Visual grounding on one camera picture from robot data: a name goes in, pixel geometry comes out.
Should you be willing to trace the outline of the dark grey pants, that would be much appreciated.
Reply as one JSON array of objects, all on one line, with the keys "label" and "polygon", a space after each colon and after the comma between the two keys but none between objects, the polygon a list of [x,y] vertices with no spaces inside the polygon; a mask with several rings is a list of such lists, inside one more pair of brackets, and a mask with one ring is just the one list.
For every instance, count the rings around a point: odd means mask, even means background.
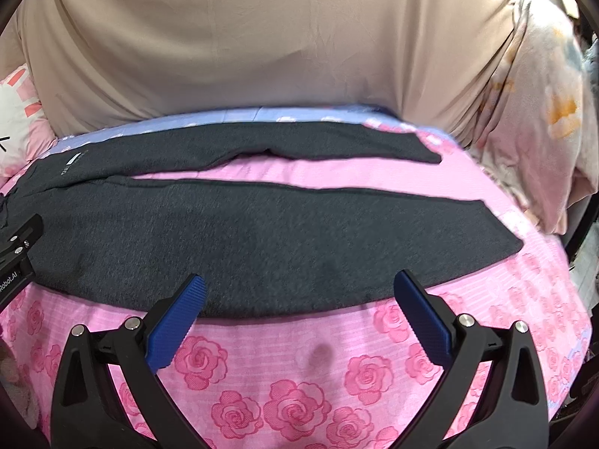
[{"label": "dark grey pants", "polygon": [[110,139],[33,163],[1,201],[1,233],[33,215],[37,280],[93,302],[150,308],[190,274],[210,317],[329,311],[387,298],[399,271],[426,287],[518,253],[481,201],[327,187],[439,154],[412,133],[338,123],[205,125]]}]

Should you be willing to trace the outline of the pink rose bed sheet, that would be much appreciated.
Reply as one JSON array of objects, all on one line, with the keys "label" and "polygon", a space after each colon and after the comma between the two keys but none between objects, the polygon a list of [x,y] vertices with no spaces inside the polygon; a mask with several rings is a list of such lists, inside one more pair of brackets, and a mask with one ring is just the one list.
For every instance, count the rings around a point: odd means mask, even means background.
[{"label": "pink rose bed sheet", "polygon": [[[148,120],[67,137],[47,152],[88,143],[212,123],[323,120],[416,133],[442,155],[437,166],[382,159],[292,164],[238,159],[214,172],[175,175],[274,181],[302,187],[372,187],[484,200],[525,242],[490,269],[432,289],[457,313],[487,326],[530,326],[548,396],[549,416],[565,400],[591,337],[591,322],[555,236],[543,235],[451,138],[382,114],[354,110],[241,110]],[[139,312],[65,297],[32,284],[1,314],[2,339],[39,409],[33,420],[50,437],[54,381],[74,324],[114,329]],[[397,304],[380,300],[328,314],[274,322],[201,320],[160,379],[213,448],[384,448],[416,414],[442,374],[425,356]]]}]

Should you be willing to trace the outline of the white bunny pink pillow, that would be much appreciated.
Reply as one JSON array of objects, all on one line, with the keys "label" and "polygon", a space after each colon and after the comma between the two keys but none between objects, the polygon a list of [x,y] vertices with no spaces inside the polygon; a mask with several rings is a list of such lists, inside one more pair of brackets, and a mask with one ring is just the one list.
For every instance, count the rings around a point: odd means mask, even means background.
[{"label": "white bunny pink pillow", "polygon": [[27,64],[1,80],[1,186],[58,141]]}]

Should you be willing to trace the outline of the pale floral blanket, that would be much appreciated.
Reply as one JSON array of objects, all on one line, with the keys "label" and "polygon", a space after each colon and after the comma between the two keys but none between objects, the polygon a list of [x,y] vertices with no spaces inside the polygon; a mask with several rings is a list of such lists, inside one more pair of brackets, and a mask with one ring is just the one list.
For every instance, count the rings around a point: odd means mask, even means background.
[{"label": "pale floral blanket", "polygon": [[513,0],[514,31],[475,115],[469,151],[545,233],[598,190],[598,122],[573,23],[550,0]]}]

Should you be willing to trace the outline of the beige headboard cover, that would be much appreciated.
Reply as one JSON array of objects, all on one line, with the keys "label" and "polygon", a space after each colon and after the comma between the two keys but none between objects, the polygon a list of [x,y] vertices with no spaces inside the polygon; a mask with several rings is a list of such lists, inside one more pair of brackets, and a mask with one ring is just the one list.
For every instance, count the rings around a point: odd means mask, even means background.
[{"label": "beige headboard cover", "polygon": [[236,107],[369,104],[460,133],[514,0],[23,0],[15,28],[58,135]]}]

